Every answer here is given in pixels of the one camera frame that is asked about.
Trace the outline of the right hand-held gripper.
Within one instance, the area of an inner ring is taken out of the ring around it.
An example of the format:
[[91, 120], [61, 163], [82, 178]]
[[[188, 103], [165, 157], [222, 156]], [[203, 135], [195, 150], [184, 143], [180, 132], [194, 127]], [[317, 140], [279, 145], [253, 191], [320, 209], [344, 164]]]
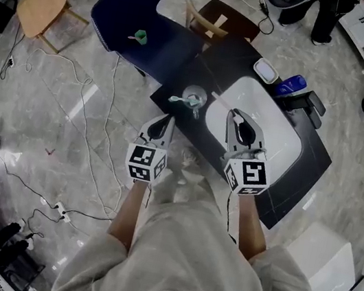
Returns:
[[231, 192], [256, 196], [266, 191], [270, 174], [261, 127], [235, 108], [227, 114], [225, 129], [228, 152], [223, 156], [223, 172]]

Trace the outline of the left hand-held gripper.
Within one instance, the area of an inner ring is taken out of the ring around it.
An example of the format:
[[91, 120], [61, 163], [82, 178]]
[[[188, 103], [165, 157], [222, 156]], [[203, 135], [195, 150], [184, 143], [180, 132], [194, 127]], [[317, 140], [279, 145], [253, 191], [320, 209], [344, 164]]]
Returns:
[[145, 123], [134, 142], [129, 144], [126, 169], [130, 178], [155, 183], [167, 166], [175, 118], [167, 114]]

